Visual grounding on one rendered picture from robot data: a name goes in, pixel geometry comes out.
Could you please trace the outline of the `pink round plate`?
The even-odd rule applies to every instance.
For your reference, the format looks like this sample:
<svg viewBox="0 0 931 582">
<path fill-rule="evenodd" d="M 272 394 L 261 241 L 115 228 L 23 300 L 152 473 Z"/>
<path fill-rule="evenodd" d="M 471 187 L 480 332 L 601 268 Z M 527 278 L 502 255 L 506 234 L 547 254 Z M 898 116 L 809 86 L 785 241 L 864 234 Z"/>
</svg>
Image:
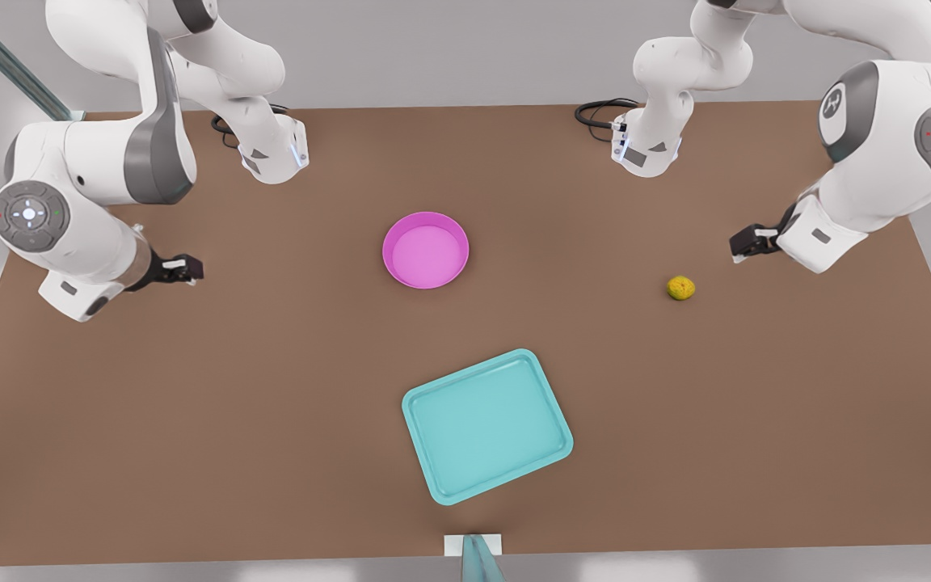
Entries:
<svg viewBox="0 0 931 582">
<path fill-rule="evenodd" d="M 454 280 L 470 257 L 465 229 L 443 213 L 399 218 L 381 246 L 385 269 L 413 289 L 436 289 Z"/>
</svg>

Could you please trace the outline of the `teal rectangular tray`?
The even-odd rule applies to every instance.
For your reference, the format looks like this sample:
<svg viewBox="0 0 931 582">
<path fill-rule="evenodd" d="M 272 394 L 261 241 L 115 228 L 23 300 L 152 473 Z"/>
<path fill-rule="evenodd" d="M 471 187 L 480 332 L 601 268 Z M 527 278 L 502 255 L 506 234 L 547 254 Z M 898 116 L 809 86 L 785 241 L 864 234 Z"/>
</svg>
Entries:
<svg viewBox="0 0 931 582">
<path fill-rule="evenodd" d="M 524 348 L 411 388 L 400 408 L 430 496 L 443 506 L 566 459 L 574 447 L 541 362 Z"/>
</svg>

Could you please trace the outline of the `silver frame post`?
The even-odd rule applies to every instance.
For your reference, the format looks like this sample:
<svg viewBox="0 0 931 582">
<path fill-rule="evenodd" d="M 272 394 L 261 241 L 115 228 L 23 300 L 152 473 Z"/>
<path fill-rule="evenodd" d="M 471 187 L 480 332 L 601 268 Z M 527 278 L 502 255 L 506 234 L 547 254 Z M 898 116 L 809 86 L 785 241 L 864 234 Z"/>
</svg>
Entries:
<svg viewBox="0 0 931 582">
<path fill-rule="evenodd" d="M 463 537 L 461 582 L 507 582 L 482 535 L 469 534 Z"/>
<path fill-rule="evenodd" d="M 63 104 L 62 100 L 52 90 L 49 90 L 48 86 L 45 86 L 1 41 L 0 74 L 3 74 L 16 89 L 52 120 L 81 121 L 85 119 L 84 111 L 71 110 Z"/>
</svg>

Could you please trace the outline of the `pale post foot plate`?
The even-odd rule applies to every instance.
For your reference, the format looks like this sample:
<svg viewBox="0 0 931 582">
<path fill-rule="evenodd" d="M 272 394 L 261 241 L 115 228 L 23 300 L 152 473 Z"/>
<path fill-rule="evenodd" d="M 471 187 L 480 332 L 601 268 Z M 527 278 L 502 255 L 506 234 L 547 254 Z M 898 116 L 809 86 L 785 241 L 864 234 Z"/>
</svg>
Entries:
<svg viewBox="0 0 931 582">
<path fill-rule="evenodd" d="M 494 556 L 503 555 L 503 538 L 501 533 L 482 533 L 482 534 L 454 534 L 444 536 L 444 556 L 462 557 L 463 548 L 465 548 L 466 539 L 469 537 L 481 538 L 489 553 Z"/>
</svg>

